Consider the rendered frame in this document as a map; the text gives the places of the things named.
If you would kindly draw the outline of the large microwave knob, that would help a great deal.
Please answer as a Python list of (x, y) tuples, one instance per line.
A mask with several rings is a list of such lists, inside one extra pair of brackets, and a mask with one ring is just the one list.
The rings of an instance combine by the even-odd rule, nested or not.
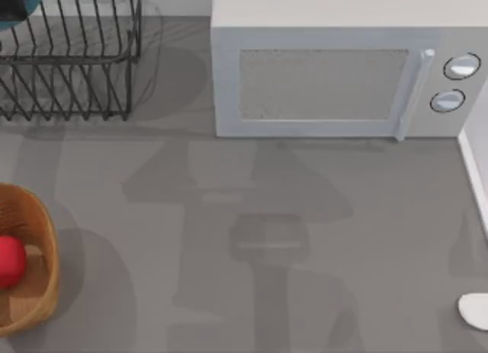
[(450, 58), (444, 65), (443, 73), (447, 79), (460, 81), (476, 74), (481, 67), (481, 58), (474, 53), (466, 53)]

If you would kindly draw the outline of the pale microwave oven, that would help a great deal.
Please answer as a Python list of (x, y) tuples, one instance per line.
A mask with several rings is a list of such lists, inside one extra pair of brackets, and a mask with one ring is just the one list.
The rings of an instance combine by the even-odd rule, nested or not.
[[(456, 137), (488, 84), (488, 0), (213, 0), (210, 42), (220, 137), (395, 139), (415, 50), (435, 57), (406, 138)], [(480, 69), (447, 79), (466, 53)], [(434, 112), (453, 89), (464, 104)]]

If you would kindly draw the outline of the small microwave knob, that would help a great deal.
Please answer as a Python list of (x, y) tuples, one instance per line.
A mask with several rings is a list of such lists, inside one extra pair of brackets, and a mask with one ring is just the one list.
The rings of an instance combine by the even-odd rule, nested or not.
[(449, 113), (460, 108), (465, 99), (465, 94), (461, 90), (439, 92), (432, 97), (430, 108), (436, 113)]

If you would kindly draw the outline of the wooden basket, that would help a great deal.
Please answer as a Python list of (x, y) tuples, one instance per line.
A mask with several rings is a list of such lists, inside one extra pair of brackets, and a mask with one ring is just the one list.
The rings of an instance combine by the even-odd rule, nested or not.
[(7, 239), (25, 252), (22, 276), (0, 283), (0, 337), (47, 321), (58, 303), (59, 248), (52, 218), (41, 199), (19, 185), (0, 183), (0, 276), (5, 273)]

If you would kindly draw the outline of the red apple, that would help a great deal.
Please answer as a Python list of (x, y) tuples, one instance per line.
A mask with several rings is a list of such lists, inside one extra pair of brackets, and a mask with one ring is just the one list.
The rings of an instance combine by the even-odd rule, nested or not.
[(16, 286), (23, 278), (26, 267), (24, 243), (13, 236), (0, 236), (0, 288)]

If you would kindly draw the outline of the teal bowl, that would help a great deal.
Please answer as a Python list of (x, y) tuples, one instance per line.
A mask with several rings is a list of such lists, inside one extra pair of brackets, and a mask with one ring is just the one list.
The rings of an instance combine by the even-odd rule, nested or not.
[(0, 0), (0, 31), (26, 21), (42, 0)]

